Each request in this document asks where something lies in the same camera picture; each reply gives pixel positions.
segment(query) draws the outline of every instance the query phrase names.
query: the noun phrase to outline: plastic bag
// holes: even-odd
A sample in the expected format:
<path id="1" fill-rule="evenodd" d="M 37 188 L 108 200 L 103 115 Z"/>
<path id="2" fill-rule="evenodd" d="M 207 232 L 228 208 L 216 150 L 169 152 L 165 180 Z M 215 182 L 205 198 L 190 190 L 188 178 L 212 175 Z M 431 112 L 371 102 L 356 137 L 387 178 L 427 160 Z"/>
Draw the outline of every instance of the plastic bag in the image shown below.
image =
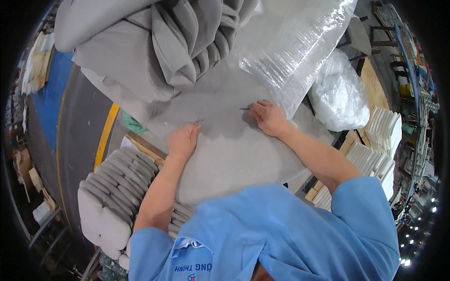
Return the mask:
<path id="1" fill-rule="evenodd" d="M 292 118 L 347 29 L 356 0 L 262 1 L 263 14 L 239 30 L 239 67 Z"/>
<path id="2" fill-rule="evenodd" d="M 364 82 L 339 49 L 331 53 L 308 95 L 316 118 L 330 131 L 362 128 L 369 121 Z"/>

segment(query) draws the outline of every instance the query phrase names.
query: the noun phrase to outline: yellow floor line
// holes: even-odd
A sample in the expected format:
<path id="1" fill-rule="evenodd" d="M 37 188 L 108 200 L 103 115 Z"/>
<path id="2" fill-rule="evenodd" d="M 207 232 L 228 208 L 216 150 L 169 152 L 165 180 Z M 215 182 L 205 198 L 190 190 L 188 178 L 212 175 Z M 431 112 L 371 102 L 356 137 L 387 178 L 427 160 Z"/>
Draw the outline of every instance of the yellow floor line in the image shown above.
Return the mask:
<path id="1" fill-rule="evenodd" d="M 75 64 L 72 65 L 72 69 L 70 70 L 70 73 L 72 73 L 74 69 L 75 69 Z M 61 104 L 59 105 L 58 127 L 56 128 L 56 174 L 58 176 L 59 194 L 61 196 L 61 201 L 63 203 L 64 215 L 66 216 L 66 221 L 69 226 L 69 230 L 70 230 L 70 232 L 72 232 L 72 227 L 70 225 L 69 217 L 67 216 L 66 203 L 64 202 L 63 187 L 61 185 L 61 174 L 59 171 L 59 128 L 60 128 L 59 125 L 61 124 L 61 116 L 63 115 L 63 105 L 64 105 L 64 100 L 66 99 L 66 91 L 67 91 L 67 87 L 64 88 L 63 96 L 61 97 Z"/>
<path id="2" fill-rule="evenodd" d="M 106 122 L 105 126 L 103 127 L 102 136 L 100 137 L 99 147 L 97 148 L 97 155 L 95 156 L 94 162 L 94 171 L 95 168 L 102 163 L 103 154 L 105 153 L 106 149 L 106 142 L 108 141 L 109 133 L 111 132 L 111 128 L 113 127 L 114 120 L 116 119 L 119 109 L 120 107 L 118 105 L 112 103 L 108 117 L 106 117 Z"/>

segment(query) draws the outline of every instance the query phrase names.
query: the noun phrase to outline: blue t-shirt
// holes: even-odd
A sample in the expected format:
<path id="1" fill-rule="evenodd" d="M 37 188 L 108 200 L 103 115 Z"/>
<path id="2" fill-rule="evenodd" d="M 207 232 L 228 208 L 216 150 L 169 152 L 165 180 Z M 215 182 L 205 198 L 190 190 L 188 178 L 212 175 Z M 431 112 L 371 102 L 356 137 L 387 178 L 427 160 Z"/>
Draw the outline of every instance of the blue t-shirt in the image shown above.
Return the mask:
<path id="1" fill-rule="evenodd" d="M 277 281 L 392 280 L 400 254 L 380 181 L 347 180 L 331 210 L 275 184 L 204 201 L 175 242 L 154 227 L 133 233 L 129 279 L 248 281 L 259 260 Z"/>

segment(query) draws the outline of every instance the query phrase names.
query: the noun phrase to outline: right hand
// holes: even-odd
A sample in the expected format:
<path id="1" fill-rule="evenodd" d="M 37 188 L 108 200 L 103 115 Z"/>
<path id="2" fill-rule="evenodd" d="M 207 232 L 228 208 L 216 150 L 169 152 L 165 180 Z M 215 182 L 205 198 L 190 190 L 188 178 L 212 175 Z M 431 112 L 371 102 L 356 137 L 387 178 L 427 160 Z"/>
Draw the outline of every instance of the right hand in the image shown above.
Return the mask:
<path id="1" fill-rule="evenodd" d="M 189 122 L 184 127 L 171 131 L 167 136 L 168 156 L 185 163 L 194 151 L 201 128 L 200 125 L 194 126 Z"/>
<path id="2" fill-rule="evenodd" d="M 251 117 L 258 122 L 258 127 L 271 137 L 280 138 L 288 130 L 289 122 L 283 110 L 268 100 L 258 101 L 250 106 Z"/>

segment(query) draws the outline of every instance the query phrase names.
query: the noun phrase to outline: concrete floor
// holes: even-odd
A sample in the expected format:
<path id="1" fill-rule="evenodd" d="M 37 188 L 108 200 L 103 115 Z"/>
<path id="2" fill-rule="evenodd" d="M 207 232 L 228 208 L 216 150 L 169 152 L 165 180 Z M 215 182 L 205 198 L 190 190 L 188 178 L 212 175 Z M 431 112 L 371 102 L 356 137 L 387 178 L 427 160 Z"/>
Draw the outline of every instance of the concrete floor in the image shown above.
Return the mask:
<path id="1" fill-rule="evenodd" d="M 84 77 L 79 67 L 75 67 L 67 81 L 60 112 L 58 152 L 61 194 L 56 166 L 57 153 L 50 148 L 31 99 L 29 101 L 27 144 L 30 156 L 44 186 L 59 206 L 65 206 L 76 243 L 88 254 L 92 254 L 92 244 L 81 233 L 77 190 L 80 181 L 94 170 L 100 136 L 112 102 Z"/>
<path id="2" fill-rule="evenodd" d="M 369 31 L 369 26 L 379 26 L 379 23 L 371 14 L 369 0 L 360 0 L 355 14 L 359 17 L 369 16 L 369 20 L 365 23 L 367 31 Z M 379 31 L 375 34 L 375 39 L 387 40 L 387 35 L 383 31 Z M 349 57 L 359 55 L 356 54 L 354 49 L 345 49 L 344 51 Z M 399 95 L 397 94 L 397 82 L 389 67 L 389 62 L 392 61 L 392 53 L 396 53 L 394 48 L 382 47 L 381 54 L 371 56 L 369 59 L 381 82 L 391 109 L 396 110 Z M 29 103 L 29 131 L 27 132 L 28 147 L 46 188 L 58 205 L 63 206 L 64 201 L 76 241 L 80 247 L 85 249 L 86 253 L 92 253 L 93 247 L 90 242 L 84 239 L 80 229 L 77 189 L 79 182 L 93 170 L 100 135 L 112 102 L 84 77 L 79 67 L 76 67 L 70 75 L 66 91 L 64 105 L 60 112 L 61 125 L 59 128 L 59 167 L 62 196 L 56 173 L 56 153 L 50 149 L 41 131 L 36 111 L 31 102 Z M 121 112 L 119 112 L 108 141 L 109 144 L 107 144 L 108 152 L 103 157 L 120 146 L 126 131 Z M 289 189 L 293 192 L 307 191 L 305 181 L 310 178 L 311 174 L 305 172 L 301 177 L 289 183 Z"/>

